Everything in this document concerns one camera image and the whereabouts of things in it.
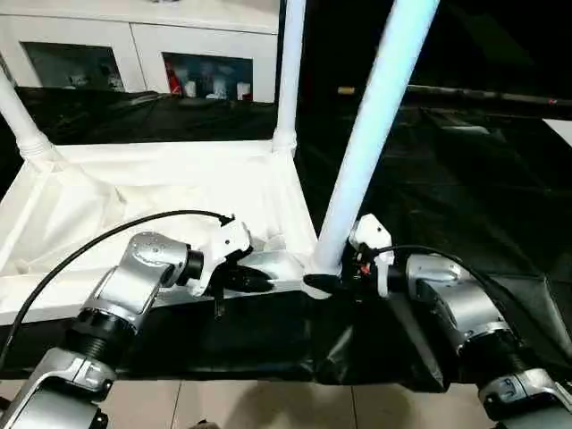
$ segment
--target black fabric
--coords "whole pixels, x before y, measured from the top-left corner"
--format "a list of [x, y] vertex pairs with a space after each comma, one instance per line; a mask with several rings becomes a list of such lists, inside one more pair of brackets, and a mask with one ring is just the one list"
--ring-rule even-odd
[[[307, 1], [300, 91], [306, 102], [361, 97], [392, 4]], [[491, 91], [570, 103], [569, 63], [561, 54], [567, 18], [552, 2], [440, 2], [411, 83], [472, 89], [472, 98]], [[355, 95], [340, 96], [340, 86]]]
[[[267, 139], [275, 125], [273, 105], [56, 89], [21, 89], [20, 95], [56, 144]], [[295, 161], [317, 229], [356, 109], [304, 103], [299, 109]], [[547, 115], [546, 107], [540, 112]], [[551, 112], [568, 117], [557, 106]], [[396, 243], [442, 248], [500, 276], [546, 333], [518, 321], [526, 339], [566, 376], [572, 147], [538, 114], [498, 100], [451, 105], [408, 97], [362, 213], [374, 213]], [[0, 186], [7, 189], [21, 160], [5, 126], [0, 139]], [[122, 363], [122, 377], [403, 383], [428, 391], [458, 380], [431, 318], [399, 294], [390, 302], [359, 303], [288, 292], [230, 300], [223, 319], [213, 315], [212, 303], [155, 309]], [[64, 326], [26, 325], [2, 376], [28, 374]]]

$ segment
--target black connector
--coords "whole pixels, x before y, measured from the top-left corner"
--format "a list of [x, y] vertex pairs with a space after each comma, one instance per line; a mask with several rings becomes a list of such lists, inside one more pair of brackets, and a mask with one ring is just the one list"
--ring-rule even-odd
[[187, 284], [189, 279], [200, 279], [200, 275], [203, 273], [203, 266], [205, 264], [205, 256], [202, 252], [197, 250], [192, 250], [189, 245], [187, 245], [187, 262], [182, 270], [179, 279], [177, 279], [177, 284], [179, 286], [184, 286]]
[[507, 374], [520, 374], [536, 367], [534, 356], [511, 331], [496, 331], [468, 341], [459, 351], [463, 380], [482, 389]]
[[135, 331], [127, 321], [116, 315], [84, 309], [65, 333], [62, 348], [115, 370], [134, 338]]

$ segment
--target white frame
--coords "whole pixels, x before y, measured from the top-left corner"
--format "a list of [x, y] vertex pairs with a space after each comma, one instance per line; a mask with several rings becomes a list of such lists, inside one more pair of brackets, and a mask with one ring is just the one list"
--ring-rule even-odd
[[18, 85], [39, 88], [42, 85], [21, 42], [110, 47], [125, 91], [146, 90], [128, 23], [0, 16], [0, 52], [10, 73]]
[[[413, 3], [416, 3], [417, 14], [412, 15], [410, 8]], [[298, 94], [299, 64], [302, 50], [302, 32], [304, 28], [303, 22], [306, 0], [290, 0], [288, 2], [285, 25], [286, 31], [284, 34], [284, 55], [282, 57], [281, 97], [279, 100], [278, 123], [273, 137], [273, 144], [266, 146], [264, 142], [249, 143], [255, 143], [255, 147], [259, 148], [266, 147], [266, 150], [268, 150], [266, 160], [273, 167], [272, 171], [280, 171], [281, 178], [288, 178], [288, 183], [279, 181], [278, 188], [280, 189], [277, 199], [275, 199], [273, 203], [276, 204], [278, 208], [277, 213], [281, 214], [280, 223], [282, 224], [282, 233], [289, 238], [290, 243], [286, 243], [286, 249], [289, 252], [304, 255], [306, 261], [304, 261], [303, 264], [306, 273], [336, 273], [340, 269], [341, 250], [345, 247], [350, 229], [357, 218], [358, 209], [361, 206], [375, 165], [377, 164], [377, 160], [382, 152], [383, 145], [399, 109], [401, 99], [405, 93], [416, 59], [424, 44], [425, 36], [429, 30], [438, 4], [439, 0], [423, 0], [423, 2], [420, 3], [418, 3], [418, 0], [395, 0], [388, 22], [383, 31], [374, 67], [357, 114], [354, 129], [349, 139], [348, 148], [333, 190], [324, 225], [320, 232], [319, 239], [315, 242], [315, 234], [312, 231], [306, 201], [304, 200], [302, 189], [296, 175], [296, 168], [290, 156], [290, 150], [296, 146], [294, 119], [296, 118], [297, 97], [292, 96]], [[148, 46], [145, 46], [143, 51], [145, 51], [150, 58], [155, 58], [156, 61], [160, 59], [159, 63], [161, 67], [156, 68], [156, 72], [164, 69], [163, 58], [161, 56], [163, 49], [158, 49], [158, 47], [163, 45], [164, 37], [172, 39], [172, 37], [175, 36], [175, 39], [177, 39], [176, 36], [178, 35], [188, 37], [197, 34], [196, 31], [194, 31], [195, 29], [180, 29], [180, 32], [178, 32], [177, 29], [170, 29], [165, 33], [162, 30], [152, 30], [153, 28], [150, 26], [136, 26], [135, 32], [140, 33], [142, 29], [145, 29], [143, 33], [147, 35], [143, 37], [139, 43], [149, 43]], [[224, 41], [220, 38], [215, 38], [216, 41], [207, 43], [208, 40], [206, 40], [203, 35], [201, 35], [202, 38], [193, 40], [191, 45], [196, 46], [197, 42], [205, 41], [209, 46], [208, 49], [212, 49], [217, 47], [218, 43]], [[231, 39], [229, 42], [233, 42], [231, 43], [232, 46], [240, 45], [240, 42], [237, 42], [238, 39], [239, 38], [236, 37], [236, 39]], [[180, 50], [182, 53], [189, 51], [189, 49], [185, 47], [187, 44], [184, 40], [181, 39], [179, 43], [179, 46], [182, 46]], [[256, 52], [257, 44], [255, 43], [254, 46], [250, 46], [248, 49], [250, 48]], [[201, 49], [199, 52], [195, 51], [194, 53], [209, 55], [209, 52], [212, 51], [208, 51], [208, 49]], [[238, 49], [232, 51], [231, 55], [226, 56], [241, 56], [240, 52], [243, 51]], [[12, 128], [16, 136], [18, 147], [26, 159], [22, 171], [25, 171], [27, 167], [31, 168], [36, 175], [48, 171], [52, 162], [55, 159], [59, 159], [61, 155], [55, 151], [46, 136], [39, 131], [2, 72], [0, 72], [0, 112], [2, 112], [4, 118]], [[231, 142], [225, 143], [231, 145], [231, 147], [234, 146]], [[135, 147], [138, 156], [143, 155], [142, 152], [146, 152], [143, 147]], [[206, 144], [205, 148], [208, 147], [218, 150], [217, 147]], [[131, 145], [118, 145], [118, 147], [111, 149], [112, 152], [106, 156], [116, 156], [117, 149], [135, 150]], [[180, 144], [175, 143], [172, 145], [172, 149], [175, 149], [172, 155], [180, 157]], [[95, 153], [88, 153], [90, 152], [90, 147], [77, 147], [75, 150], [79, 150], [81, 156], [87, 156], [89, 160], [94, 159]], [[96, 153], [99, 153], [102, 149], [98, 147], [95, 150]], [[108, 150], [110, 150], [109, 147], [103, 149], [104, 152]], [[236, 145], [234, 150], [244, 152], [244, 148], [241, 147], [240, 143]], [[72, 153], [66, 155], [67, 156], [64, 157], [69, 159]], [[6, 244], [2, 248], [2, 253], [5, 256], [13, 250], [11, 241], [17, 238], [21, 234], [21, 231], [23, 231], [22, 228], [18, 227], [18, 223], [21, 227], [26, 226], [26, 218], [22, 216], [22, 214], [26, 212], [26, 208], [29, 210], [34, 209], [34, 189], [33, 186], [31, 187], [29, 184], [24, 183], [25, 178], [23, 178], [23, 176], [25, 174], [23, 174], [22, 171], [21, 174], [19, 174], [19, 177], [22, 178], [20, 180], [17, 178], [0, 205], [0, 209], [7, 210], [12, 214], [12, 218], [16, 215], [19, 219], [14, 225], [8, 226], [8, 235], [4, 240]], [[23, 187], [23, 189], [21, 189], [23, 192], [17, 190], [19, 187]], [[16, 206], [21, 205], [21, 197], [23, 197], [24, 202], [28, 202], [28, 204], [19, 207], [19, 210]], [[286, 209], [286, 207], [289, 206], [292, 206], [292, 210], [290, 211]], [[327, 294], [322, 292], [318, 293], [317, 290], [306, 286], [302, 279], [299, 279], [299, 281], [295, 283], [299, 283], [301, 290], [304, 290], [315, 298], [327, 297]], [[21, 287], [8, 288], [6, 294], [15, 294], [18, 291], [22, 292]], [[58, 306], [63, 305], [65, 307], [61, 300], [63, 296], [63, 294], [56, 296], [55, 305], [56, 310], [59, 312], [63, 311], [63, 307], [59, 307], [58, 309]], [[19, 308], [20, 302], [23, 301], [24, 297], [14, 296], [13, 298], [15, 299], [13, 304], [16, 308]], [[81, 303], [80, 299], [71, 303], [73, 304], [71, 306], [78, 307]], [[39, 300], [36, 306], [41, 317], [48, 316], [46, 311], [49, 305], [46, 302]], [[4, 312], [0, 310], [0, 316], [6, 316], [3, 314], [6, 311], [7, 308], [4, 309]]]
[[272, 103], [276, 80], [277, 37], [269, 34], [132, 24], [147, 88], [168, 93], [163, 52], [252, 60], [254, 101]]
[[[282, 58], [281, 94], [284, 97], [281, 97], [278, 103], [280, 113], [278, 114], [278, 124], [273, 140], [173, 142], [156, 145], [149, 143], [144, 145], [118, 143], [116, 145], [102, 146], [54, 147], [29, 116], [4, 73], [0, 72], [0, 113], [2, 113], [13, 130], [16, 144], [25, 160], [20, 173], [0, 203], [0, 218], [3, 219], [0, 225], [2, 226], [0, 235], [3, 236], [3, 239], [0, 240], [2, 242], [2, 246], [0, 246], [0, 265], [3, 261], [7, 261], [7, 257], [14, 250], [14, 244], [22, 232], [29, 226], [29, 215], [36, 210], [41, 213], [45, 208], [37, 206], [38, 198], [42, 195], [47, 195], [43, 192], [43, 183], [46, 183], [46, 178], [53, 171], [54, 162], [71, 162], [71, 165], [82, 164], [87, 171], [92, 173], [97, 173], [98, 165], [103, 165], [104, 170], [107, 172], [109, 172], [108, 167], [112, 167], [112, 172], [118, 172], [122, 169], [121, 163], [117, 164], [120, 159], [128, 159], [130, 161], [145, 159], [156, 162], [160, 153], [163, 159], [165, 156], [172, 159], [172, 165], [175, 162], [180, 163], [182, 158], [188, 158], [188, 161], [182, 159], [182, 163], [185, 165], [197, 162], [200, 165], [205, 165], [208, 159], [219, 165], [222, 156], [235, 158], [237, 161], [254, 157], [256, 162], [267, 164], [269, 168], [268, 177], [261, 175], [260, 182], [265, 183], [264, 189], [268, 189], [267, 186], [273, 187], [273, 189], [268, 189], [271, 192], [266, 194], [268, 195], [267, 201], [273, 206], [273, 212], [277, 214], [275, 225], [271, 226], [273, 228], [279, 226], [277, 231], [282, 232], [283, 243], [280, 246], [285, 246], [285, 250], [288, 253], [296, 255], [298, 261], [304, 264], [304, 261], [310, 258], [315, 247], [316, 235], [292, 159], [292, 149], [296, 147], [296, 132], [293, 129], [297, 102], [295, 95], [298, 94], [298, 75], [305, 8], [306, 0], [290, 0], [288, 2], [285, 24], [287, 30], [284, 35], [283, 48], [283, 51], [287, 54]], [[254, 53], [257, 52], [257, 48], [260, 49], [261, 47], [259, 42], [262, 40], [260, 36], [263, 35], [249, 33], [230, 33], [230, 35], [237, 36], [237, 39], [241, 41], [247, 40], [248, 45], [250, 45], [249, 48]], [[269, 37], [272, 39], [273, 48], [276, 49], [275, 36], [271, 35]], [[267, 41], [266, 43], [270, 43], [270, 39], [264, 38], [264, 40]], [[236, 45], [237, 41], [232, 40], [232, 43]], [[238, 55], [236, 52], [231, 52], [231, 56], [236, 57]], [[272, 67], [269, 70], [272, 71], [274, 76], [275, 55], [271, 56], [273, 56]], [[73, 169], [73, 171], [80, 174], [80, 176], [75, 176], [75, 179], [84, 177], [89, 182], [89, 177], [84, 176], [80, 170]], [[170, 177], [172, 169], [164, 171]], [[179, 173], [185, 172], [181, 168], [174, 169], [174, 171]], [[208, 173], [213, 172], [218, 173], [216, 167], [208, 171]], [[144, 177], [148, 179], [148, 170], [143, 171], [143, 173], [145, 174]], [[109, 181], [112, 179], [108, 175], [106, 178]], [[272, 178], [273, 180], [264, 181], [264, 178]], [[231, 198], [237, 198], [238, 196], [238, 194], [233, 194]], [[87, 276], [83, 276], [83, 279], [75, 279], [74, 277], [77, 282], [75, 280], [71, 282], [72, 290], [67, 290], [65, 282], [66, 279], [73, 277], [75, 274], [72, 272], [63, 273], [60, 279], [51, 285], [49, 291], [51, 293], [40, 295], [40, 298], [28, 313], [26, 321], [40, 321], [77, 314], [88, 293], [92, 290], [95, 280], [91, 278], [93, 273], [85, 273]], [[0, 280], [2, 280], [2, 284], [0, 284], [0, 292], [2, 292], [0, 325], [2, 325], [13, 321], [15, 311], [21, 307], [31, 288], [38, 283], [38, 278], [35, 275], [18, 274], [5, 276]], [[80, 280], [87, 282], [79, 287]], [[286, 279], [285, 283], [277, 291], [300, 290], [300, 288], [300, 279]], [[184, 299], [181, 298], [183, 301], [177, 299], [179, 298], [171, 297], [159, 304], [169, 305], [183, 301], [188, 302], [190, 297], [185, 292]]]

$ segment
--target red object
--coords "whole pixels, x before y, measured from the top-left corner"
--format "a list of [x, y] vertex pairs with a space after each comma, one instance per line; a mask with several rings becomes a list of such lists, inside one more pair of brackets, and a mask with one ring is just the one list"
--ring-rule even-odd
[[361, 265], [361, 266], [359, 267], [359, 271], [361, 271], [361, 273], [362, 273], [362, 274], [365, 274], [365, 275], [371, 274], [371, 268], [370, 268], [369, 264], [367, 264], [367, 265]]
[[175, 71], [172, 69], [172, 64], [168, 61], [165, 61], [164, 68], [167, 70], [167, 80], [169, 81], [169, 90], [171, 91], [171, 94], [177, 94], [178, 96], [181, 96], [181, 82], [179, 81], [179, 78], [177, 78]]

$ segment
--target glass cabinet door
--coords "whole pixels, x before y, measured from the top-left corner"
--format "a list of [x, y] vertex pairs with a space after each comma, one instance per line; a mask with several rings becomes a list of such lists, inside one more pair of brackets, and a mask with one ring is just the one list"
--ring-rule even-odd
[[173, 94], [252, 101], [251, 59], [163, 53], [163, 60]]
[[0, 53], [23, 87], [147, 89], [125, 22], [0, 16]]
[[272, 103], [277, 36], [132, 26], [149, 89], [185, 97]]
[[111, 47], [21, 44], [42, 87], [125, 90]]

